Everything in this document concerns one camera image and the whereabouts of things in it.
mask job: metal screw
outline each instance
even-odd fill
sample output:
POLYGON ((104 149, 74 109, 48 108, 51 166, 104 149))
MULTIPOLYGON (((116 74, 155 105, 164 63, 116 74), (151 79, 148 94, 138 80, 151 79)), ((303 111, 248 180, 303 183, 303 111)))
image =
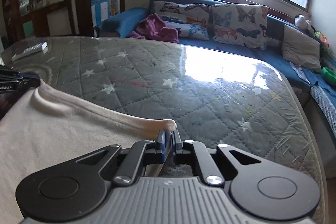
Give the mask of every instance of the metal screw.
POLYGON ((223 179, 219 176, 208 176, 205 181, 209 184, 217 185, 223 182, 223 179))
POLYGON ((131 181, 131 178, 129 178, 128 176, 116 176, 114 178, 114 182, 118 183, 118 184, 127 184, 131 181))

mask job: gray pillow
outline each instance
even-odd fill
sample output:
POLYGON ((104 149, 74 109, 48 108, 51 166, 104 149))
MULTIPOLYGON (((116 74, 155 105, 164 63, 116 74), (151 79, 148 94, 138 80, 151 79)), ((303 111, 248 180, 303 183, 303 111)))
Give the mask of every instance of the gray pillow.
POLYGON ((295 65, 321 73, 320 43, 288 25, 285 25, 282 57, 295 65))

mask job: blue armrest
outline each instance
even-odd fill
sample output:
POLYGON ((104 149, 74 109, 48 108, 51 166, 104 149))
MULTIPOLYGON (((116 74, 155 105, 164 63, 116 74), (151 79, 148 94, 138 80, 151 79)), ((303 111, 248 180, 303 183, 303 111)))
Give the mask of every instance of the blue armrest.
POLYGON ((146 8, 132 8, 112 16, 95 27, 98 36, 102 33, 117 33, 119 37, 127 37, 137 24, 147 16, 146 8))

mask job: butterfly pillow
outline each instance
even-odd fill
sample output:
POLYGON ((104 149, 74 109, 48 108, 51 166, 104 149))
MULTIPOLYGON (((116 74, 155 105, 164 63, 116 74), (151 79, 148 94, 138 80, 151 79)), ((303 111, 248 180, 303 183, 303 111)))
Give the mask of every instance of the butterfly pillow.
POLYGON ((163 21, 180 24, 195 24, 208 27, 211 6, 205 4, 176 4, 154 1, 152 14, 156 13, 163 21))
POLYGON ((206 28, 197 24, 180 24, 175 22, 166 22, 166 26, 169 28, 177 29, 179 37, 209 40, 209 34, 206 28))
POLYGON ((214 40, 250 48, 266 49, 266 6, 215 4, 213 7, 214 40))

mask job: toy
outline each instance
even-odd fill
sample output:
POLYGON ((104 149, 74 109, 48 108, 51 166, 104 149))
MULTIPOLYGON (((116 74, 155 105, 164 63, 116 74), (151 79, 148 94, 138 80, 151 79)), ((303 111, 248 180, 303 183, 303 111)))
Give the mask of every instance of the toy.
POLYGON ((319 40, 321 40, 321 43, 324 47, 329 48, 328 39, 326 38, 326 36, 323 33, 316 31, 314 33, 314 36, 317 37, 319 40))
POLYGON ((310 20, 306 20, 303 15, 298 15, 295 17, 295 26, 300 28, 302 31, 306 31, 311 35, 314 35, 315 28, 311 25, 310 20))

